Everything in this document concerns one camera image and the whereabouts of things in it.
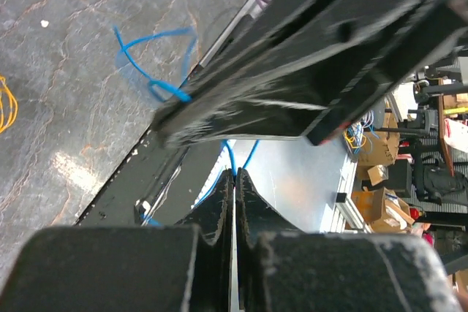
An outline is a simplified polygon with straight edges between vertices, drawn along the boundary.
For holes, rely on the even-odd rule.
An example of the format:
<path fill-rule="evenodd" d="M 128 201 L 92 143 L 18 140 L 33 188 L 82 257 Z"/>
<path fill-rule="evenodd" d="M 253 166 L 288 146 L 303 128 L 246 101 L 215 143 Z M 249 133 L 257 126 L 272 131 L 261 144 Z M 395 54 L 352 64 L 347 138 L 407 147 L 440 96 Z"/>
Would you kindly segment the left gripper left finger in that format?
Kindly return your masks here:
<path fill-rule="evenodd" d="M 22 247 L 3 311 L 228 311 L 233 175 L 172 226 L 50 227 Z"/>

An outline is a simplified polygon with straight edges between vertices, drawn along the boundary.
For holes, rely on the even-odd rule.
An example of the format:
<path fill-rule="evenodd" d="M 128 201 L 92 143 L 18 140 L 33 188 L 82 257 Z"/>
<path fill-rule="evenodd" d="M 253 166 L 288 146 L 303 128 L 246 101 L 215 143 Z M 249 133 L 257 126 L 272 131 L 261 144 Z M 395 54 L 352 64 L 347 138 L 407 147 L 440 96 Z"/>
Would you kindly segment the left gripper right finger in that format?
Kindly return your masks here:
<path fill-rule="evenodd" d="M 239 303 L 244 311 L 459 311 L 444 267 L 422 238 L 302 232 L 235 184 Z"/>

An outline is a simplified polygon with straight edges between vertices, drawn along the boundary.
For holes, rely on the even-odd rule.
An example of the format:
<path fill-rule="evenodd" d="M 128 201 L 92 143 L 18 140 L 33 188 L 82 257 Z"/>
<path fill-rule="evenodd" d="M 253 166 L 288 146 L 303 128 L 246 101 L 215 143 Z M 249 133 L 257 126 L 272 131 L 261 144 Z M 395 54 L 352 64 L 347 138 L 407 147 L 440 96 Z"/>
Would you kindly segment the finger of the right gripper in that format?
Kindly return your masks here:
<path fill-rule="evenodd" d="M 200 100 L 190 93 L 192 82 L 191 101 L 171 99 L 151 125 L 171 148 L 229 138 L 307 137 L 359 80 L 331 100 Z"/>

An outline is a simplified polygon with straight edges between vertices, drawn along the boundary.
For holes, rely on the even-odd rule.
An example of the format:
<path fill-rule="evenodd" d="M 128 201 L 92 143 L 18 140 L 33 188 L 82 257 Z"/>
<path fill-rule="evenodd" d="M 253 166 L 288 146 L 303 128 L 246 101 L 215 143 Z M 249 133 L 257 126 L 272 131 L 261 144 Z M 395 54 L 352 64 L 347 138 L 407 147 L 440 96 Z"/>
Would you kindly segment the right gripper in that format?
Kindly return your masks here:
<path fill-rule="evenodd" d="M 307 137 L 342 132 L 467 30 L 464 0 L 272 0 L 190 85 L 200 100 L 331 100 Z"/>

